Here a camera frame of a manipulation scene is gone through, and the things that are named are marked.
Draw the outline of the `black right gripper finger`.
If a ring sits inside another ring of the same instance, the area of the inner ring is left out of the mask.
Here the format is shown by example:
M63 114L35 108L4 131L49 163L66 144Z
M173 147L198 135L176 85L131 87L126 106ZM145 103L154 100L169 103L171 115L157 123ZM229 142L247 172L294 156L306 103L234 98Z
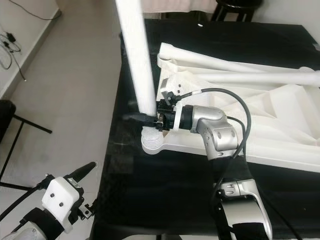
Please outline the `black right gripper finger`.
M141 112L130 112L122 115L124 121L155 122L156 117Z

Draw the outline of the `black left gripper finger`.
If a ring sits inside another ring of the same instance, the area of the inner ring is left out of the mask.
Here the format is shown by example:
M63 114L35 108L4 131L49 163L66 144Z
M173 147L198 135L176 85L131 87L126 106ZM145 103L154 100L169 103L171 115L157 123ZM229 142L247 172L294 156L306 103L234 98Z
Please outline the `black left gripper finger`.
M72 179L76 183L82 181L82 179L86 178L87 174L89 174L98 164L94 161L85 164L82 167L78 167L78 169L66 175L66 179Z

